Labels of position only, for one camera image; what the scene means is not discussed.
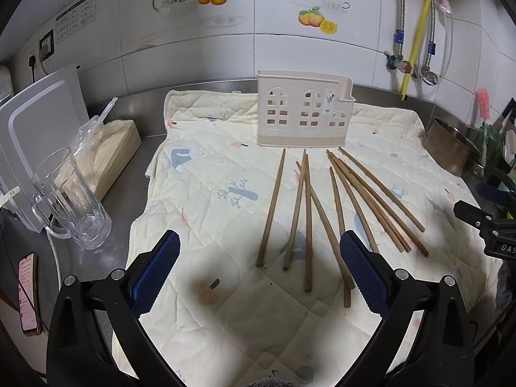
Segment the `stainless steel pot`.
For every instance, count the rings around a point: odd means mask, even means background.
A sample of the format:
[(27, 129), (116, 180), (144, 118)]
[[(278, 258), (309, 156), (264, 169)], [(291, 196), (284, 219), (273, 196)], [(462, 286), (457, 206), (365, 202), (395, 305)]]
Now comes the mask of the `stainless steel pot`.
[(425, 146), (437, 164), (454, 176), (462, 176), (467, 166), (480, 156), (474, 143), (439, 117), (430, 124)]

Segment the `cream quilted mat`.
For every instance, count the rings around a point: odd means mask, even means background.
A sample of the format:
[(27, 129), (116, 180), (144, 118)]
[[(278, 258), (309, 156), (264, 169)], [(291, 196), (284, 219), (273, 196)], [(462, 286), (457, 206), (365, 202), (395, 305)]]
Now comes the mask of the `cream quilted mat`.
[[(267, 378), (296, 386), (331, 386), (366, 346), (380, 318), (358, 290), (344, 308), (343, 279), (321, 222), (339, 229), (330, 163), (323, 149), (307, 152), (312, 210), (312, 290), (304, 291), (306, 218), (302, 197), (288, 271), (283, 269), (296, 201), (296, 163), (286, 150), (269, 242), (255, 265), (282, 150), (257, 144), (253, 94), (171, 91), (164, 100), (165, 141), (146, 174), (147, 203), (129, 236), (129, 257), (153, 248), (165, 231), (178, 233), (178, 261), (140, 322), (168, 365), (189, 386), (242, 386)], [(425, 227), (422, 233), (376, 185), (375, 191), (418, 237), (424, 257), (406, 237), (397, 250), (365, 211), (381, 254), (394, 268), (438, 281), (453, 276), (475, 329), (498, 313), (500, 261), (484, 254), (478, 232), (457, 220), (454, 203), (472, 202), (459, 177), (442, 169), (422, 144), (423, 124), (409, 110), (358, 104), (344, 150), (367, 167)], [(367, 240), (337, 180), (344, 228)]]

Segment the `clear glass mug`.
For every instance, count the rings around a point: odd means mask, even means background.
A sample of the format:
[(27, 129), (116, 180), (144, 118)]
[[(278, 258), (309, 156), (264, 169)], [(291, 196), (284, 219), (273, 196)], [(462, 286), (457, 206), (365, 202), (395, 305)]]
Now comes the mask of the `clear glass mug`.
[(32, 175), (32, 212), (57, 239), (72, 239), (92, 251), (107, 240), (112, 221), (82, 176), (73, 152), (48, 155)]

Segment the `smartphone with pink screen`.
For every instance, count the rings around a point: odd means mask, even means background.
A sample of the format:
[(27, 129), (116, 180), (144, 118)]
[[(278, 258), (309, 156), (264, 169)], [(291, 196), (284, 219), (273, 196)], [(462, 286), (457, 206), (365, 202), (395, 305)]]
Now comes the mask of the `smartphone with pink screen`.
[(22, 332), (27, 336), (42, 333), (39, 318), (37, 289), (37, 255), (23, 257), (17, 268), (18, 310)]

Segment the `bagged beige napkin stack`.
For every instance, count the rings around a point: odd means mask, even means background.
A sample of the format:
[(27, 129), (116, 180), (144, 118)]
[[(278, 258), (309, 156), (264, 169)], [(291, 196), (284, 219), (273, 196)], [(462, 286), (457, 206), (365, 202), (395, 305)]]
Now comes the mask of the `bagged beige napkin stack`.
[(98, 200), (105, 197), (142, 143), (133, 120), (105, 122), (117, 101), (114, 97), (100, 115), (81, 125), (71, 145), (79, 172)]

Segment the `pink bottle brush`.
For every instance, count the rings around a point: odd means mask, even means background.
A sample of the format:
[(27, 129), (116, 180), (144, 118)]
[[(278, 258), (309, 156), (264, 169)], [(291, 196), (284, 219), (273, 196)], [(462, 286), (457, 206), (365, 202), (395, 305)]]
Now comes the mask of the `pink bottle brush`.
[(490, 119), (490, 98), (486, 88), (481, 87), (475, 93), (475, 101), (478, 108), (478, 117), (486, 122)]

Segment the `steel angle valve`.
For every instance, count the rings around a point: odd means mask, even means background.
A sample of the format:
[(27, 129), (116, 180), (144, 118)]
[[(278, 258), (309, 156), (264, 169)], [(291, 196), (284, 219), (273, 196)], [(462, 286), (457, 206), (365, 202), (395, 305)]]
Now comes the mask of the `steel angle valve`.
[(432, 72), (428, 65), (416, 65), (412, 71), (412, 77), (415, 80), (421, 80), (427, 86), (436, 86), (439, 82), (439, 76)]

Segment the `beige plastic utensil holder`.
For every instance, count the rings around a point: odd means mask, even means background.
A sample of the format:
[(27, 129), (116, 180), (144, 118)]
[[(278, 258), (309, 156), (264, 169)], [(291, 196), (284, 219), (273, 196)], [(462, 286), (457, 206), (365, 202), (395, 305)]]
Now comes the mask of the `beige plastic utensil holder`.
[(345, 144), (355, 98), (352, 79), (333, 74), (260, 70), (257, 143), (278, 148)]

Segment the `white countertop appliance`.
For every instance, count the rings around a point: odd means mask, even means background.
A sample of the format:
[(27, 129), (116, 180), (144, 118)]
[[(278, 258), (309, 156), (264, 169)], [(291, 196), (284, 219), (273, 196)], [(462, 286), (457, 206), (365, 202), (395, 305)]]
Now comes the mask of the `white countertop appliance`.
[(19, 188), (5, 207), (28, 230), (43, 230), (31, 205), (35, 170), (48, 155), (70, 146), (87, 121), (74, 65), (36, 81), (1, 105), (1, 193)]

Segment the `red handled water valve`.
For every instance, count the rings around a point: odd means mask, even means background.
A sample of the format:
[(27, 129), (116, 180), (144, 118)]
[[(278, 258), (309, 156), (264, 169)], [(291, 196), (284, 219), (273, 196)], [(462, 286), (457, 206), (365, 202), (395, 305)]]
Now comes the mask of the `red handled water valve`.
[(398, 70), (403, 74), (410, 74), (412, 72), (412, 65), (403, 59), (402, 56), (396, 56), (387, 51), (384, 51), (384, 55), (386, 56), (386, 67), (389, 71)]

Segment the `wall power socket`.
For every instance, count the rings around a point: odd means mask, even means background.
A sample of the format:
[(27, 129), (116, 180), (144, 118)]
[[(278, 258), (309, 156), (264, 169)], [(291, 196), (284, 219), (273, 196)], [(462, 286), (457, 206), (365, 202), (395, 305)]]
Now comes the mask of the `wall power socket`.
[(39, 60), (45, 61), (53, 55), (54, 50), (54, 34), (53, 30), (50, 30), (39, 41)]

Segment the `wall instruction label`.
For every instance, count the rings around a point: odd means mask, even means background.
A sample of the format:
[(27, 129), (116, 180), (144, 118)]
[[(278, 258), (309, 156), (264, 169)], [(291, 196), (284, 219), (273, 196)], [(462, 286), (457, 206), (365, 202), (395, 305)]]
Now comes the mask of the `wall instruction label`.
[(96, 0), (76, 0), (55, 18), (55, 42), (59, 44), (95, 20)]

